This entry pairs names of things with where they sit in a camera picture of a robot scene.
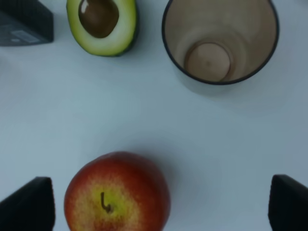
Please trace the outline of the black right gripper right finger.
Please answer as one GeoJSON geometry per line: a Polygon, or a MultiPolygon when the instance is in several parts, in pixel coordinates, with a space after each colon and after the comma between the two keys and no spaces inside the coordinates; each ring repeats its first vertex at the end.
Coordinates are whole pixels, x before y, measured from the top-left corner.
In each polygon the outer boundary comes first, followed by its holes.
{"type": "Polygon", "coordinates": [[[273,231],[308,230],[308,188],[285,174],[274,175],[268,218],[273,231]]]}

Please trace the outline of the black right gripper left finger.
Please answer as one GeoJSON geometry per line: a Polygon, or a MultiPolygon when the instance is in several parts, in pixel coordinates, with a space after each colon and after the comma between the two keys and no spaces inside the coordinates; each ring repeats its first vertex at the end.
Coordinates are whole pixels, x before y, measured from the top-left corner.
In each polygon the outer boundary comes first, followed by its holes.
{"type": "Polygon", "coordinates": [[[36,177],[0,202],[2,231],[52,231],[55,203],[52,180],[36,177]]]}

